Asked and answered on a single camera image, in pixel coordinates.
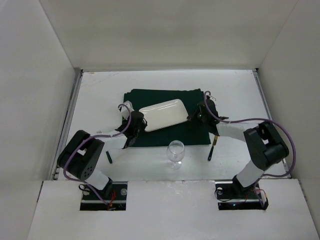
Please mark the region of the dark green cloth placemat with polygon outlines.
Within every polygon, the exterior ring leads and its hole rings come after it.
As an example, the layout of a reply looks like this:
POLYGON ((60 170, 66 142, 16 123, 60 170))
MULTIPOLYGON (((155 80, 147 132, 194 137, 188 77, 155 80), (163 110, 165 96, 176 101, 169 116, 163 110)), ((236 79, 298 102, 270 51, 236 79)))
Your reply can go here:
MULTIPOLYGON (((134 110, 174 99, 180 99, 190 115, 197 109, 197 104, 204 100, 204 92, 199 88, 194 90, 132 89, 123 96, 124 101, 132 103, 134 110)), ((141 131, 132 147, 167 147, 174 140, 181 141, 186 146, 211 144, 209 132, 201 122, 186 121, 151 132, 141 131)))

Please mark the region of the white rectangular plate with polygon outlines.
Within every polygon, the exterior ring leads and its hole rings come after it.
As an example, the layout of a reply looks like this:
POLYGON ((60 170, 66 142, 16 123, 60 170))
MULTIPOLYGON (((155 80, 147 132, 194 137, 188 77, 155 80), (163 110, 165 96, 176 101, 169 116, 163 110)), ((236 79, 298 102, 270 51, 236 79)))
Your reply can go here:
POLYGON ((173 99, 138 110, 147 122, 146 132, 178 125, 187 121, 188 112, 180 99, 173 99))

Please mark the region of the gold knife black handle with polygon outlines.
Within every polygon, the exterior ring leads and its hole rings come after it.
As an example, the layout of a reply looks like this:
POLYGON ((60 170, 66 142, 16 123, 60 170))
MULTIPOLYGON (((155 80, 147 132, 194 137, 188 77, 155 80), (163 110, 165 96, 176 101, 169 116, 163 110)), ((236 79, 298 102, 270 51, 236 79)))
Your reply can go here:
POLYGON ((214 138, 213 138, 213 142, 212 142, 212 145, 211 145, 211 149, 210 149, 210 152, 209 152, 208 157, 207 157, 207 160, 208 160, 209 162, 212 160, 214 148, 215 148, 215 146, 216 146, 216 144, 217 144, 218 138, 219 138, 218 135, 215 135, 214 138))

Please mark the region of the gold fork black handle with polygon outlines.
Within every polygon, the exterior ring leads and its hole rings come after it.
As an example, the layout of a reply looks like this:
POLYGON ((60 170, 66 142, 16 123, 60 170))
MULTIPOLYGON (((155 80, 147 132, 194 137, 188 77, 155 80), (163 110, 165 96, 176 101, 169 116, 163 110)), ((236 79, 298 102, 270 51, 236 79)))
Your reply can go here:
POLYGON ((109 163, 112 164, 113 160, 112 160, 112 157, 111 157, 111 155, 110 155, 110 153, 108 151, 106 152, 106 156, 107 156, 107 159, 108 159, 109 163))

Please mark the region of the clear wine glass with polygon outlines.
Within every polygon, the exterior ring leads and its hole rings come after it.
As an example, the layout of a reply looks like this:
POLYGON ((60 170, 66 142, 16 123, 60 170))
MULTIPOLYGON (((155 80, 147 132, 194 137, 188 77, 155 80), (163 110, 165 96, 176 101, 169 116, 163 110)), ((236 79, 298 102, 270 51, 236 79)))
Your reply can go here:
POLYGON ((185 157, 185 145, 179 141, 172 141, 166 150, 168 165, 173 170, 178 170, 182 166, 182 160, 185 157))

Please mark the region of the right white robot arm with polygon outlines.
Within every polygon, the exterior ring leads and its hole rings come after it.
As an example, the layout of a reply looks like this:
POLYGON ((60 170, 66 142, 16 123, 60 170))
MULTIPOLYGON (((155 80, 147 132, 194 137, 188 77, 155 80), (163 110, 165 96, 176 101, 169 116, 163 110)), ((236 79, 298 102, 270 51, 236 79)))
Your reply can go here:
POLYGON ((252 190, 270 167, 289 155, 289 149, 275 127, 276 122, 265 118, 229 120, 228 117, 218 116, 215 102, 209 97, 197 105, 187 120, 202 123, 215 136, 246 143, 250 160, 232 178, 231 192, 234 195, 252 190))

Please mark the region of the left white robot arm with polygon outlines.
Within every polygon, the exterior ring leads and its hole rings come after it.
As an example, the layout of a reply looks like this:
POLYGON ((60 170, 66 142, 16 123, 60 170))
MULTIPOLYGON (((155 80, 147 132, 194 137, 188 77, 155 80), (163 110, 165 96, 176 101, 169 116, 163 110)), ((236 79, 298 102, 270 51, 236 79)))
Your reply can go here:
POLYGON ((66 179, 83 183, 99 194, 108 195, 113 181, 96 166, 100 155, 132 146, 144 131, 147 121, 139 111, 132 111, 122 125, 109 133, 90 135, 78 130, 60 153, 57 163, 66 179))

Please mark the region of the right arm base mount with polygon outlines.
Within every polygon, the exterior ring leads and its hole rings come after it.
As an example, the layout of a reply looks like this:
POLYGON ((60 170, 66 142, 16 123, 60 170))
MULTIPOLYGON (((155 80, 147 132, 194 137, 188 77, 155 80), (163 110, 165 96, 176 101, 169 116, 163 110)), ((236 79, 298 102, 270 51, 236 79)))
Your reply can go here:
POLYGON ((269 199, 259 184, 245 192, 236 193, 232 181, 216 181, 214 196, 220 211, 262 210, 269 207, 269 199))

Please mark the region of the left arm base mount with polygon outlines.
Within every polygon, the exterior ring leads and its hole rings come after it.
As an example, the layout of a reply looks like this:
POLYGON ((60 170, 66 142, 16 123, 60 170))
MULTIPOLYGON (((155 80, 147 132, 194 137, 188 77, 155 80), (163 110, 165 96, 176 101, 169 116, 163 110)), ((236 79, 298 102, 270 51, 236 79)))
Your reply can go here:
POLYGON ((125 211, 127 207, 128 182, 113 182, 106 190, 97 190, 98 196, 85 184, 78 185, 82 191, 81 211, 125 211))

